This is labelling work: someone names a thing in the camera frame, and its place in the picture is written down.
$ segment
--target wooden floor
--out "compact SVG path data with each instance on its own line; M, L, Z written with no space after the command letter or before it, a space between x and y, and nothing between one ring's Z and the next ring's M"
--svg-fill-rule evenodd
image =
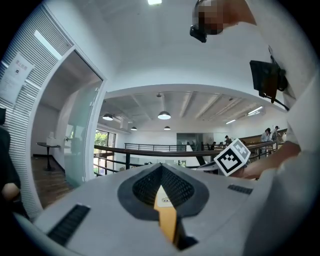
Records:
M50 164L55 170L45 171L46 157L31 158L33 179L43 209L73 190L66 181L65 173L52 158Z

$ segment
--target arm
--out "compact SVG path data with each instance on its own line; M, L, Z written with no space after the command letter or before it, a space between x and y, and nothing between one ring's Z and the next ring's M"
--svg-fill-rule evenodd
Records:
M239 169L240 171L234 172L231 176L245 179L259 178L263 171L278 168L286 159L297 156L299 152L299 145L287 141L274 154L249 164L247 168Z

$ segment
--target human hand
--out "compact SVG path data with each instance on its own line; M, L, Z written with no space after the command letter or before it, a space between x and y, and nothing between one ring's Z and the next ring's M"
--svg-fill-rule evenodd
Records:
M193 12L193 23L209 35L239 22L256 24L245 0L199 0Z
M261 175L260 167L257 166L256 164L249 164L248 167L240 168L236 170L234 173L232 173L230 176L231 177L236 177L236 178L242 178L242 179L257 179Z

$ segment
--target doorway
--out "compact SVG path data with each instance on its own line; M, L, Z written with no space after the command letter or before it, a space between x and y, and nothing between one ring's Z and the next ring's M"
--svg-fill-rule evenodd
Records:
M38 105L31 136L34 182L43 207L85 180L85 142L92 106L103 80L74 50L47 84ZM47 166L46 146L49 148Z

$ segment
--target round table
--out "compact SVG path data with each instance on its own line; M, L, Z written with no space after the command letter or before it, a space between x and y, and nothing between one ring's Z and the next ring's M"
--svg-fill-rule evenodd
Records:
M46 147L47 165L46 165L46 168L44 168L44 170L45 171L54 171L55 168L51 167L50 161L49 161L49 150L50 150L50 148L60 148L60 146L59 145L49 146L45 142L37 142L36 144L39 145L39 146L42 146L42 147Z

